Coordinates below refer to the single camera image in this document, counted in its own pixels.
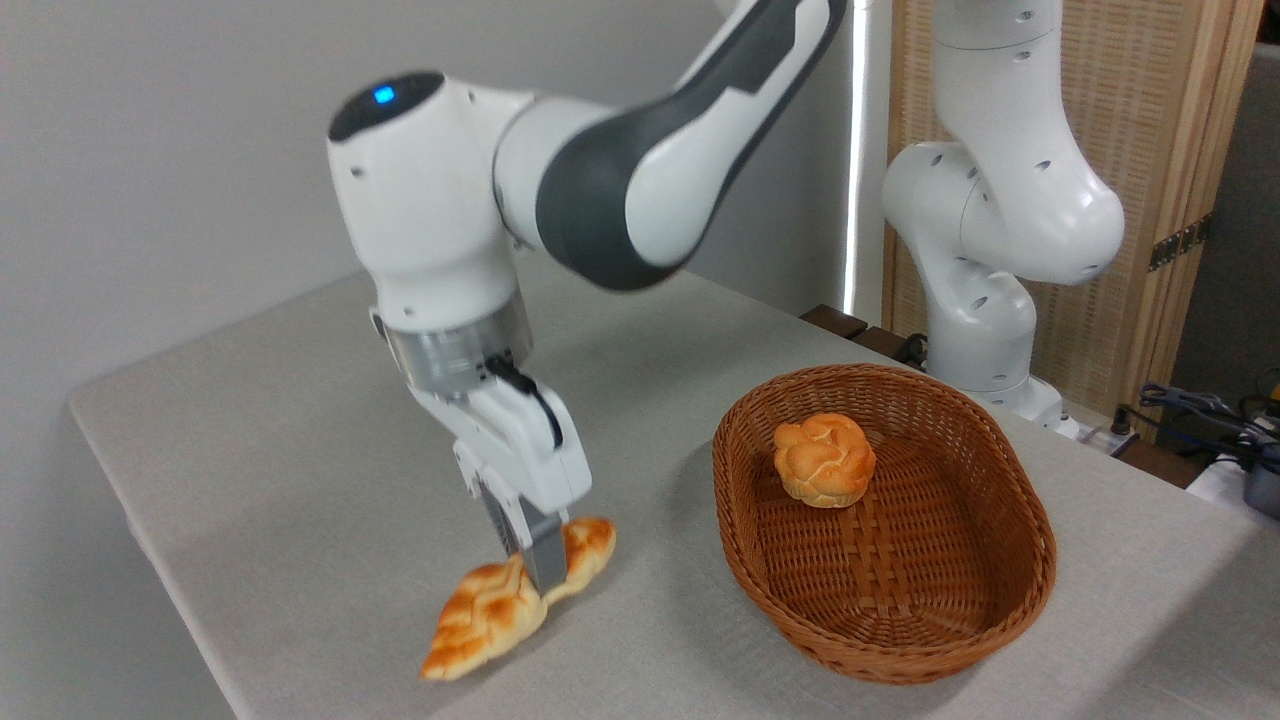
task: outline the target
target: pastry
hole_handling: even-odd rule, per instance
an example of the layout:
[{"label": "pastry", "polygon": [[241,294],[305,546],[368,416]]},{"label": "pastry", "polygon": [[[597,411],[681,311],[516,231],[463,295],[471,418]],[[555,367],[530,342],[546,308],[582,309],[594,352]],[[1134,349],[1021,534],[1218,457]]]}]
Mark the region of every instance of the pastry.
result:
[{"label": "pastry", "polygon": [[773,430],[773,445],[782,487],[813,507],[858,502],[876,470],[867,434],[844,415],[823,413],[800,424],[783,423]]},{"label": "pastry", "polygon": [[577,518],[561,533],[568,571],[564,582],[547,594],[538,594],[518,553],[462,578],[440,611],[431,652],[422,662],[422,679],[453,680],[507,653],[534,634],[553,602],[577,594],[604,570],[617,542],[613,523]]}]

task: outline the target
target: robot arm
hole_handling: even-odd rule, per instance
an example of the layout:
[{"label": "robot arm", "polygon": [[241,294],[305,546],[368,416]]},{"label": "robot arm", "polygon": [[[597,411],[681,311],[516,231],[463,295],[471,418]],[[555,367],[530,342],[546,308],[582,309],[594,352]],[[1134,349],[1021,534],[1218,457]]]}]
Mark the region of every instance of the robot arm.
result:
[{"label": "robot arm", "polygon": [[675,273],[844,6],[741,3],[668,96],[622,111],[420,72],[334,118],[330,172],[378,286],[374,323],[540,591],[564,578],[559,527],[591,478],[564,404],[518,370],[532,342],[508,232],[611,290]]},{"label": "robot arm", "polygon": [[1062,110],[1061,0],[936,0],[933,13],[934,104],[957,142],[905,149],[883,188],[924,284],[928,372],[1071,436],[1061,396],[1030,375],[1036,306],[1016,277],[1096,278],[1124,211]]},{"label": "robot arm", "polygon": [[621,113],[540,99],[498,146],[494,177],[512,233],[609,290],[675,273],[844,6],[741,3],[671,95]]}]

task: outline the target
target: metal hinge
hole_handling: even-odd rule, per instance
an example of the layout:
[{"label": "metal hinge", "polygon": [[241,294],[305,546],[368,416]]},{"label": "metal hinge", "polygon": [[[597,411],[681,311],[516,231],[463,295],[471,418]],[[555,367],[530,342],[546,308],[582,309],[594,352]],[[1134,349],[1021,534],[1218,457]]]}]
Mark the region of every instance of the metal hinge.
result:
[{"label": "metal hinge", "polygon": [[1204,240],[1208,238],[1212,224],[1213,213],[1210,213],[1190,225],[1187,225],[1185,228],[1157,242],[1156,246],[1151,249],[1151,264],[1147,265],[1147,272],[1164,268],[1165,265],[1172,263],[1179,255],[1185,255],[1192,247],[1204,242]]}]

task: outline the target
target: brown wicker basket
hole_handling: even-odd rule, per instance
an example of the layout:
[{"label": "brown wicker basket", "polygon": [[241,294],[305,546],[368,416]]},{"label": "brown wicker basket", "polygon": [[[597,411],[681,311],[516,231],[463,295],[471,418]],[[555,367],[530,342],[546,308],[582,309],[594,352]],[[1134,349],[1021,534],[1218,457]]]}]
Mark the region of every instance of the brown wicker basket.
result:
[{"label": "brown wicker basket", "polygon": [[[877,455],[845,510],[787,496],[773,429],[815,413],[856,420]],[[1004,647],[1039,615],[1056,547],[995,420],[918,373],[831,365],[774,378],[713,443],[724,556],[801,652],[876,683],[927,683]]]}]

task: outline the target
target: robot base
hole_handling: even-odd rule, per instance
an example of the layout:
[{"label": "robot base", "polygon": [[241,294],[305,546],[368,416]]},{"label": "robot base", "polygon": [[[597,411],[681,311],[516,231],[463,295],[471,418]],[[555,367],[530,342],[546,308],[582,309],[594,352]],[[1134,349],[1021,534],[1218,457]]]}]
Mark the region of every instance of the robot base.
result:
[{"label": "robot base", "polygon": [[974,400],[1004,407],[1071,439],[1080,433],[1080,425],[1062,410],[1062,396],[1053,386],[1028,375],[1025,380],[1007,389],[969,391]]}]

